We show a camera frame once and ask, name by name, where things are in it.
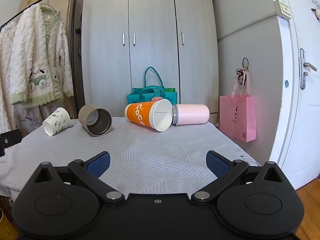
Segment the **pink tumbler grey lid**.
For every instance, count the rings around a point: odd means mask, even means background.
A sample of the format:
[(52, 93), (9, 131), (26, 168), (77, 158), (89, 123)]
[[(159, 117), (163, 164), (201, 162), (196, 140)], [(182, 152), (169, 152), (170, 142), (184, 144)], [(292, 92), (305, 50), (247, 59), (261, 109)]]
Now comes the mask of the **pink tumbler grey lid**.
[(210, 117), (209, 108), (199, 104), (176, 104), (172, 106), (172, 124), (198, 125), (208, 122)]

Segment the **beige steel-lined cup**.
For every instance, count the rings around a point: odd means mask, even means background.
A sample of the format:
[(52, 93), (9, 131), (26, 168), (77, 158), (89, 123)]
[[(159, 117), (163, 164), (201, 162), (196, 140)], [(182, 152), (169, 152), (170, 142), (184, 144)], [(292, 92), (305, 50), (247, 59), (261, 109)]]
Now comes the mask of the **beige steel-lined cup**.
[(81, 126), (94, 137), (108, 133), (112, 126), (112, 117), (107, 110), (95, 105), (84, 105), (79, 111)]

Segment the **white green-print paper cup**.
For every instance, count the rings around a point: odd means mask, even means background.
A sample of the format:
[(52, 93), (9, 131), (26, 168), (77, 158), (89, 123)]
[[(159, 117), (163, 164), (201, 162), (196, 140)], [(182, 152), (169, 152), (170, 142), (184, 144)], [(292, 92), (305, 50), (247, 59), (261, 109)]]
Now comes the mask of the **white green-print paper cup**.
[(58, 107), (46, 120), (43, 121), (42, 127), (48, 136), (53, 136), (71, 125), (71, 119), (68, 112)]

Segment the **orange coco paper cup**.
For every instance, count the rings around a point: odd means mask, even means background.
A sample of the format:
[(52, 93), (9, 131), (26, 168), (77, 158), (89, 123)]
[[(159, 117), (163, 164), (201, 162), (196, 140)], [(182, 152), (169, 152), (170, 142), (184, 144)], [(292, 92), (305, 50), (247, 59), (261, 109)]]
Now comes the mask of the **orange coco paper cup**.
[(164, 132), (172, 124), (172, 104), (167, 99), (131, 103), (125, 108), (125, 117), (131, 123)]

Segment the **pink paper gift bag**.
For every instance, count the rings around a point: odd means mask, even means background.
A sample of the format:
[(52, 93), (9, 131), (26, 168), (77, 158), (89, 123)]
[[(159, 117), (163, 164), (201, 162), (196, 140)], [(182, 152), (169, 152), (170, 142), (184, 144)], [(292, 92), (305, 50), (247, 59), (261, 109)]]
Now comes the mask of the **pink paper gift bag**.
[(242, 68), (242, 73), (242, 85), (235, 81), (231, 95), (220, 96), (220, 131), (236, 140), (250, 142), (256, 139), (255, 109), (249, 71)]

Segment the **white patterned tablecloth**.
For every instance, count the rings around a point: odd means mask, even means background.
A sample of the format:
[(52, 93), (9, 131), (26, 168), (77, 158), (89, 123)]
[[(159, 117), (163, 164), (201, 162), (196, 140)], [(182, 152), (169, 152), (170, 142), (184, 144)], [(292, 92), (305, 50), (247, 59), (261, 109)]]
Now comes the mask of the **white patterned tablecloth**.
[(216, 178), (206, 165), (210, 150), (229, 160), (257, 164), (211, 123), (157, 132), (113, 118), (110, 131), (100, 137), (89, 135), (80, 123), (54, 136), (38, 128), (1, 158), (1, 195), (15, 199), (44, 161), (66, 166), (103, 151), (110, 154), (111, 165), (100, 179), (124, 195), (193, 194)]

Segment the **white door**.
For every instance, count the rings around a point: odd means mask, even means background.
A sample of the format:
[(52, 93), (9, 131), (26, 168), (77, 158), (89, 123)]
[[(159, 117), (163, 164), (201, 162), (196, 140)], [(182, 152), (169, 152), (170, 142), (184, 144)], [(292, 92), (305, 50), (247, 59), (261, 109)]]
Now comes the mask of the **white door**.
[[(295, 189), (319, 175), (319, 0), (281, 0), (291, 11), (288, 20), (292, 46), (292, 109), (285, 149), (278, 165)], [(306, 62), (317, 68), (307, 69), (306, 88), (300, 88), (299, 49), (305, 50)]]

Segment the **white fluffy green-trim cardigan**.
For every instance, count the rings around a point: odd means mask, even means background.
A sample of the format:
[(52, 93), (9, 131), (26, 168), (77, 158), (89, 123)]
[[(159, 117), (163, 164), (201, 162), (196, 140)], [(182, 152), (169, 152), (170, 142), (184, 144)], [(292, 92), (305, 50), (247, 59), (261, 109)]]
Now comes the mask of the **white fluffy green-trim cardigan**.
[(1, 132), (16, 128), (15, 107), (72, 97), (72, 68), (60, 12), (35, 4), (1, 30)]

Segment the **teal felt handbag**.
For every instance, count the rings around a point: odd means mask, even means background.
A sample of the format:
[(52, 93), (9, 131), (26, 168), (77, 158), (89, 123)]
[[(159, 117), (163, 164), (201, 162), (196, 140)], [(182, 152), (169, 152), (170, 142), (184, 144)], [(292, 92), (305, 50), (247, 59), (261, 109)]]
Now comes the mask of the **teal felt handbag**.
[[(152, 70), (158, 80), (160, 82), (160, 86), (147, 86), (146, 85), (146, 75), (149, 70)], [(131, 103), (139, 103), (139, 102), (148, 102), (151, 101), (153, 98), (162, 98), (168, 99), (172, 105), (177, 104), (177, 92), (175, 88), (165, 88), (163, 85), (163, 81), (161, 76), (153, 68), (149, 66), (146, 71), (144, 72), (143, 76), (143, 88), (133, 88), (132, 92), (127, 96), (127, 104)]]

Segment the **black clothes rack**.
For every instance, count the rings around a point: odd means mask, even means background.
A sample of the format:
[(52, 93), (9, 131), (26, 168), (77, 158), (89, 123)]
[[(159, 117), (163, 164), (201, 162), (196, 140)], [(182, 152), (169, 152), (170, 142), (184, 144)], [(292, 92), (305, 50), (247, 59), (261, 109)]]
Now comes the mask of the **black clothes rack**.
[[(1, 28), (17, 21), (22, 10), (40, 0), (1, 0)], [(68, 37), (69, 55), (73, 57), (74, 96), (64, 100), (64, 106), (73, 117), (85, 104), (81, 65), (81, 17), (83, 0), (42, 0), (61, 12)]]

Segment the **grey three-door wardrobe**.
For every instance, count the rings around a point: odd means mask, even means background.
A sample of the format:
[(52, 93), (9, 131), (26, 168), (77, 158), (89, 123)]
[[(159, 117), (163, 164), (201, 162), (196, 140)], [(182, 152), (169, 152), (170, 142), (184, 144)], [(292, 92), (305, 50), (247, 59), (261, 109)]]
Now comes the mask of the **grey three-door wardrobe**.
[(85, 103), (123, 116), (134, 88), (163, 84), (217, 116), (212, 0), (84, 0), (81, 45)]

